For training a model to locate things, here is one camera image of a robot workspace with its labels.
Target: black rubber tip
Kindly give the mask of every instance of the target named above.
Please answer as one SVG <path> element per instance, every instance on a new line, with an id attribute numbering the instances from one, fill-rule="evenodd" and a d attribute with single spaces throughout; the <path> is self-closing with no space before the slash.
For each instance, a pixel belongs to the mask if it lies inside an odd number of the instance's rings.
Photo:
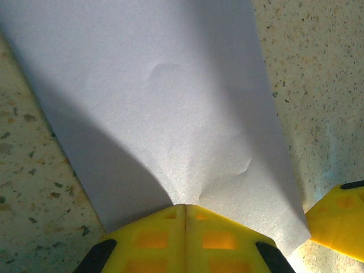
<path id="1" fill-rule="evenodd" d="M 341 189 L 355 189 L 359 187 L 364 187 L 364 180 L 346 183 L 344 185 L 341 185 Z"/>
<path id="2" fill-rule="evenodd" d="M 279 249 L 264 242 L 255 243 L 271 273 L 295 273 Z"/>
<path id="3" fill-rule="evenodd" d="M 94 245 L 74 273 L 101 273 L 116 245 L 117 241 L 114 239 Z"/>

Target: paper sheet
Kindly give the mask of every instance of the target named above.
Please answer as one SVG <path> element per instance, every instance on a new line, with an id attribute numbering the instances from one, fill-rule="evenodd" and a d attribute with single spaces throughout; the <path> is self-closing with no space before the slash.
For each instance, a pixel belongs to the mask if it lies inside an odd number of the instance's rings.
<path id="1" fill-rule="evenodd" d="M 250 1 L 0 0 L 0 23 L 108 231 L 191 203 L 309 238 Z"/>

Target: granite countertop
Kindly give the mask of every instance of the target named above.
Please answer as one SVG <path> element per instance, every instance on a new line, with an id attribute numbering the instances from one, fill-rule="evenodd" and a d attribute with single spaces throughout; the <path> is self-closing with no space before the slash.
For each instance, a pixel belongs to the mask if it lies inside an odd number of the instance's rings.
<path id="1" fill-rule="evenodd" d="M 272 96 L 307 211 L 364 178 L 362 1 L 253 0 Z M 105 231 L 3 36 L 0 272 L 72 272 Z M 364 272 L 310 241 L 297 272 Z"/>

